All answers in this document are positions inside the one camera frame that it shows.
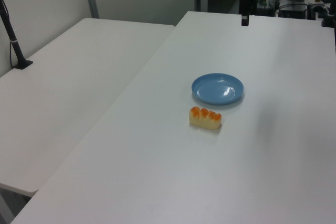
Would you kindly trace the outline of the black Franka gripper body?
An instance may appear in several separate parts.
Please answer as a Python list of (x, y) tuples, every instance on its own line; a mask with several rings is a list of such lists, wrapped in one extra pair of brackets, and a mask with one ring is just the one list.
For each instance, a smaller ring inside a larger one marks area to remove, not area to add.
[(256, 14), (256, 0), (239, 0), (239, 14), (249, 16)]

